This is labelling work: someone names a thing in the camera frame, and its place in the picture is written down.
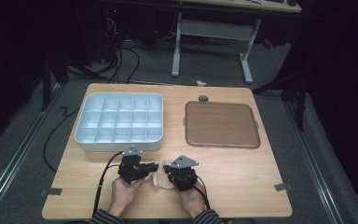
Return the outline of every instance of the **person's arm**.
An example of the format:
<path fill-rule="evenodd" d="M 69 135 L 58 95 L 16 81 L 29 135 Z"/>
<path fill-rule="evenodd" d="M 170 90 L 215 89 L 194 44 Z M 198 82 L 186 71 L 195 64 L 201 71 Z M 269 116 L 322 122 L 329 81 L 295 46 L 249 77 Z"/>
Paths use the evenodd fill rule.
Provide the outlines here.
<path fill-rule="evenodd" d="M 121 214 L 130 205 L 136 191 L 145 179 L 137 180 L 134 184 L 127 184 L 119 177 L 112 182 L 112 201 L 107 211 L 99 210 L 91 220 L 91 224 L 124 224 Z"/>
<path fill-rule="evenodd" d="M 200 182 L 195 185 L 205 194 L 205 187 Z M 223 221 L 219 215 L 213 210 L 205 210 L 205 201 L 202 195 L 196 189 L 189 189 L 186 191 L 179 191 L 176 189 L 182 206 L 193 218 L 193 224 L 222 224 Z"/>

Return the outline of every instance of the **human hand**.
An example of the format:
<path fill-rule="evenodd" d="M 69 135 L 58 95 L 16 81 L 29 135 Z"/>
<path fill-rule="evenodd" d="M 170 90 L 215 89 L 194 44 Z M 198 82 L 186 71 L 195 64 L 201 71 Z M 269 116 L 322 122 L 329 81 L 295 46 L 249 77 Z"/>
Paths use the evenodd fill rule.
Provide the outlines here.
<path fill-rule="evenodd" d="M 200 189 L 205 194 L 205 187 L 200 182 L 195 184 L 195 187 Z M 182 206 L 194 219 L 205 210 L 205 201 L 202 195 L 196 189 L 189 189 L 185 191 L 179 191 L 175 188 L 182 201 Z"/>
<path fill-rule="evenodd" d="M 107 211 L 110 215 L 120 217 L 123 211 L 132 202 L 136 191 L 142 186 L 145 179 L 139 179 L 132 185 L 126 183 L 122 177 L 112 182 L 112 202 Z"/>

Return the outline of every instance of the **tape piece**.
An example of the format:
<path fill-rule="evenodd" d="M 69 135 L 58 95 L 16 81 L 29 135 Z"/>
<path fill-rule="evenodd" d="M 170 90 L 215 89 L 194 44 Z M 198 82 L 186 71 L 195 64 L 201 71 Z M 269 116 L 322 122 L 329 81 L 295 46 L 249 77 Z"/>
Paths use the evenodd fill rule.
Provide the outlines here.
<path fill-rule="evenodd" d="M 40 196 L 46 197 L 48 195 L 61 195 L 62 189 L 42 189 Z"/>
<path fill-rule="evenodd" d="M 285 183 L 282 183 L 282 184 L 279 184 L 279 185 L 275 185 L 275 189 L 277 190 L 277 191 L 281 191 L 281 190 L 286 190 L 286 191 L 288 191 L 288 190 L 291 190 L 293 187 L 292 187 L 292 185 L 291 184 L 285 184 Z"/>

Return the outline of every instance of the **desk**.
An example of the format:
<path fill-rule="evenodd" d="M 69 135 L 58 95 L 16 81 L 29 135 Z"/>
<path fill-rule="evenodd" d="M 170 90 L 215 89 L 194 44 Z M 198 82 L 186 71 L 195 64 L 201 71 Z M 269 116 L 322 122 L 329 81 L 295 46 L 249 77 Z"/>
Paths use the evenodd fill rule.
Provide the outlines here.
<path fill-rule="evenodd" d="M 254 9 L 274 10 L 274 11 L 281 11 L 281 12 L 298 13 L 301 11 L 299 5 L 295 5 L 294 7 L 291 7 L 286 2 L 284 3 L 267 2 L 265 5 L 260 5 L 252 1 L 243 1 L 243 0 L 182 0 L 180 4 L 183 4 L 183 2 L 218 5 L 223 7 L 248 7 Z M 177 25 L 176 25 L 176 45 L 173 54 L 172 76 L 173 77 L 179 76 L 181 36 L 200 35 L 206 37 L 217 37 L 217 38 L 246 41 L 247 45 L 243 49 L 243 53 L 240 53 L 240 61 L 241 61 L 242 72 L 245 77 L 246 83 L 252 84 L 253 79 L 247 60 L 252 45 L 255 42 L 255 36 L 257 35 L 260 22 L 261 19 L 256 19 L 254 25 L 235 25 L 235 24 L 210 22 L 210 21 L 183 20 L 182 13 L 179 12 Z"/>
<path fill-rule="evenodd" d="M 91 84 L 86 96 L 93 92 L 155 92 L 164 100 L 164 135 L 157 151 L 146 151 L 142 162 L 174 160 L 186 155 L 200 163 L 194 167 L 205 182 L 211 207 L 221 217 L 288 217 L 292 207 L 284 190 L 255 98 L 245 88 L 149 86 Z M 207 95 L 211 102 L 249 105 L 255 114 L 261 146 L 257 149 L 192 147 L 185 140 L 185 104 Z M 91 218 L 95 192 L 103 168 L 112 152 L 87 152 L 75 141 L 76 124 L 68 139 L 52 188 L 62 189 L 61 195 L 47 197 L 42 215 L 47 219 Z M 120 163 L 118 157 L 114 163 Z M 117 178 L 117 168 L 108 170 L 101 193 L 100 208 L 110 204 L 111 181 Z M 173 189 L 152 187 L 146 181 L 138 191 L 124 218 L 185 218 Z"/>

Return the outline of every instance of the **white desk frame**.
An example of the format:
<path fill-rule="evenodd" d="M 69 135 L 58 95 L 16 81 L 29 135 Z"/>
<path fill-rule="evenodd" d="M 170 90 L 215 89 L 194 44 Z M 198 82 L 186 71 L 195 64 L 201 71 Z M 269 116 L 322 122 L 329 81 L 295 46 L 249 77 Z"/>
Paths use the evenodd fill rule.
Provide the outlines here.
<path fill-rule="evenodd" d="M 178 12 L 177 29 L 176 29 L 176 46 L 173 54 L 172 76 L 179 76 L 180 68 L 180 53 L 181 53 L 181 35 L 198 35 L 225 39 L 235 39 L 247 41 L 247 45 L 240 53 L 240 61 L 242 65 L 242 72 L 245 76 L 245 81 L 248 84 L 253 83 L 252 74 L 249 69 L 248 57 L 251 52 L 252 45 L 255 42 L 258 27 L 260 26 L 260 19 L 255 21 L 253 26 L 234 25 L 228 23 L 218 23 L 209 21 L 191 21 L 183 20 L 182 13 Z"/>

